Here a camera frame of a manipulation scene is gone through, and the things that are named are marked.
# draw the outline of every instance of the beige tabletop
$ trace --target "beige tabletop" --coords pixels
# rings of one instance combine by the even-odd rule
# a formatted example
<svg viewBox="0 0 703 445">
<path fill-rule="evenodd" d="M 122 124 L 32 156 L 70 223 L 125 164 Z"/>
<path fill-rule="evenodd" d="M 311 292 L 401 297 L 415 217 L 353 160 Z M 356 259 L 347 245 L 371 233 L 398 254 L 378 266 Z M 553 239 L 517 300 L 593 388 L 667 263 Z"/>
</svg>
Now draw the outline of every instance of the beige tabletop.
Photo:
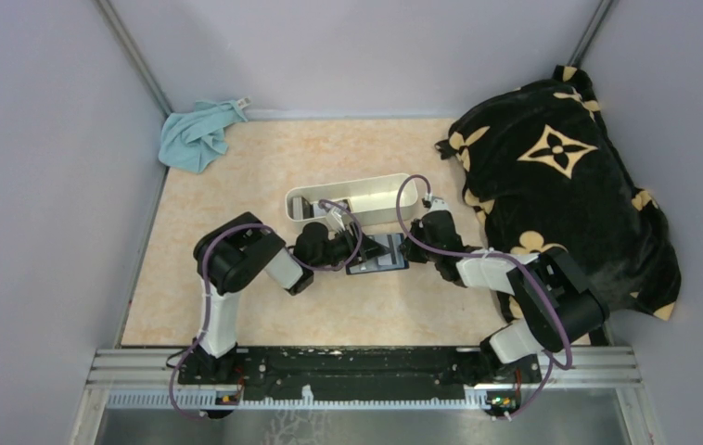
<svg viewBox="0 0 703 445">
<path fill-rule="evenodd" d="M 449 203 L 458 232 L 483 244 L 474 212 L 461 200 L 464 172 L 433 145 L 451 120 L 256 121 L 228 129 L 228 152 L 202 174 L 172 169 L 125 327 L 124 345 L 184 345 L 197 333 L 201 286 L 197 241 L 251 211 L 288 244 L 297 230 L 284 197 L 297 186 L 392 173 L 422 173 Z M 418 185 L 420 195 L 424 186 Z M 397 223 L 365 227 L 401 232 Z M 474 345 L 504 325 L 492 294 L 444 282 L 432 265 L 348 276 L 317 273 L 290 296 L 261 273 L 237 317 L 241 345 Z"/>
</svg>

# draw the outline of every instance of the gray floor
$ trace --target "gray floor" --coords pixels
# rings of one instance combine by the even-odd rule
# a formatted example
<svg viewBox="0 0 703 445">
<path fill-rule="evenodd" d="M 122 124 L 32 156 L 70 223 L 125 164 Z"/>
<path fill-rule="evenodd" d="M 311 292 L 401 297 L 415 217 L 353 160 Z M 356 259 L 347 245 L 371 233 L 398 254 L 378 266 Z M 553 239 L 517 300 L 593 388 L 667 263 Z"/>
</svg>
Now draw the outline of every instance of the gray floor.
<svg viewBox="0 0 703 445">
<path fill-rule="evenodd" d="M 171 411 L 107 410 L 97 444 L 619 445 L 629 442 L 616 400 L 612 390 L 546 391 L 513 423 L 471 411 L 245 411 L 190 421 Z"/>
</svg>

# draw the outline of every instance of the white wall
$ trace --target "white wall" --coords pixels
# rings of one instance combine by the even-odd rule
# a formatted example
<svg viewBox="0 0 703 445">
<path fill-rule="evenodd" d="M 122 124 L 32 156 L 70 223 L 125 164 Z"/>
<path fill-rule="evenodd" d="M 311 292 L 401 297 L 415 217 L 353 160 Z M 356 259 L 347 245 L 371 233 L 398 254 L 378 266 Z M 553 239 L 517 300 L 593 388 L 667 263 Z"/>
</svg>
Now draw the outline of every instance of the white wall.
<svg viewBox="0 0 703 445">
<path fill-rule="evenodd" d="M 127 303 L 161 123 L 92 2 L 0 1 L 0 443 L 66 443 Z"/>
<path fill-rule="evenodd" d="M 597 0 L 114 0 L 175 109 L 458 116 L 566 63 Z"/>
<path fill-rule="evenodd" d="M 669 444 L 703 443 L 703 2 L 623 1 L 584 67 L 634 180 L 668 214 L 683 273 L 667 323 L 615 317 Z"/>
</svg>

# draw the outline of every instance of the star-shaped emblem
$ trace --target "star-shaped emblem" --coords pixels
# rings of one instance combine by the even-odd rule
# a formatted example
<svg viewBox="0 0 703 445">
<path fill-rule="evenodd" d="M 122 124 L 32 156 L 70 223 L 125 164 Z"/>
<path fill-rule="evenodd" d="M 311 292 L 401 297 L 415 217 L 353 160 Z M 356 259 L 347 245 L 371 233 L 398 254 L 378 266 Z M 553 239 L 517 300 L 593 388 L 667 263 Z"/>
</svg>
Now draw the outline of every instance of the star-shaped emblem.
<svg viewBox="0 0 703 445">
<path fill-rule="evenodd" d="M 576 141 L 554 130 L 550 125 L 545 125 L 543 135 L 540 136 L 537 144 L 521 155 L 518 160 L 542 162 L 555 168 L 568 179 L 572 179 L 575 164 L 583 155 L 594 150 L 597 150 L 596 146 Z"/>
</svg>

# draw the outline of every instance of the box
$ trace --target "box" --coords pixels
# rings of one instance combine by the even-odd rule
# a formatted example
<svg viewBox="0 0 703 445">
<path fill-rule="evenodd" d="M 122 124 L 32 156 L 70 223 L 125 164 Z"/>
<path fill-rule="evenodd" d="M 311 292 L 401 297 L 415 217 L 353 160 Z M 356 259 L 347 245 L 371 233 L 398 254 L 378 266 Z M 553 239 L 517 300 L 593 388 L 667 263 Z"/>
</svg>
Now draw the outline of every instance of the box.
<svg viewBox="0 0 703 445">
<path fill-rule="evenodd" d="M 398 195 L 398 188 L 408 177 L 406 173 L 397 173 L 344 183 L 292 188 L 286 194 L 286 215 L 298 230 L 312 222 L 327 225 L 324 216 L 295 219 L 292 212 L 292 198 L 303 197 L 310 203 L 317 202 L 319 199 L 331 201 L 345 199 L 362 226 L 395 223 L 398 221 L 395 214 L 395 197 Z M 409 221 L 415 215 L 419 202 L 417 186 L 414 181 L 411 181 L 401 195 L 401 215 L 404 221 Z M 344 216 L 343 221 L 349 223 L 351 218 Z"/>
</svg>

